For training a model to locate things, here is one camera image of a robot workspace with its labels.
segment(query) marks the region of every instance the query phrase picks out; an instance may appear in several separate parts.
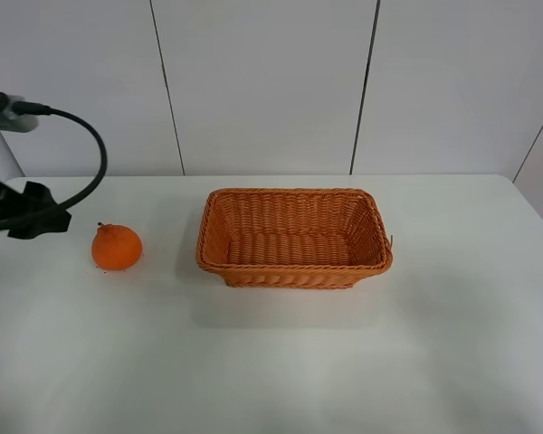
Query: white table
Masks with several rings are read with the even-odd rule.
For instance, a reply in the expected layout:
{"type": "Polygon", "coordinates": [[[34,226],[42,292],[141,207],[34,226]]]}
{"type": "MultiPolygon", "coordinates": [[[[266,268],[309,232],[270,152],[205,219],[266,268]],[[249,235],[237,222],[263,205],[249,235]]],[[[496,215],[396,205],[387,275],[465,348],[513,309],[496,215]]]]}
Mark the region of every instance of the white table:
{"type": "Polygon", "coordinates": [[[71,213],[0,233],[0,434],[543,433],[543,221],[502,177],[107,178],[71,213]],[[247,186],[369,191],[393,267],[227,288],[196,236],[209,192],[247,186]],[[97,222],[138,232],[135,267],[94,267],[97,222]]]}

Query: wicker basket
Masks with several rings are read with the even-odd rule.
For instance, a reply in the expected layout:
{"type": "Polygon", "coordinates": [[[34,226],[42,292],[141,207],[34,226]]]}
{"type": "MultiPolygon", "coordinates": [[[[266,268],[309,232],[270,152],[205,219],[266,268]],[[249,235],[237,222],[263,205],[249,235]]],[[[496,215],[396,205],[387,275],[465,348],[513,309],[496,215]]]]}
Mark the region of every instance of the wicker basket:
{"type": "Polygon", "coordinates": [[[350,288],[392,265],[376,203],[356,189],[212,192],[195,257],[230,287],[350,288]]]}

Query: orange fruit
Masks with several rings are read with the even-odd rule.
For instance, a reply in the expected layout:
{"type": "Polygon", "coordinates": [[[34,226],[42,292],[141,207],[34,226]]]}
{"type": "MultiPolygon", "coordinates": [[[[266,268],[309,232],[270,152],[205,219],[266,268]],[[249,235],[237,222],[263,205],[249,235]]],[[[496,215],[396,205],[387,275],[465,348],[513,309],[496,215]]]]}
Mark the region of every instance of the orange fruit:
{"type": "Polygon", "coordinates": [[[102,269],[127,269],[141,257],[143,243],[130,228],[99,223],[90,252],[102,269]]]}

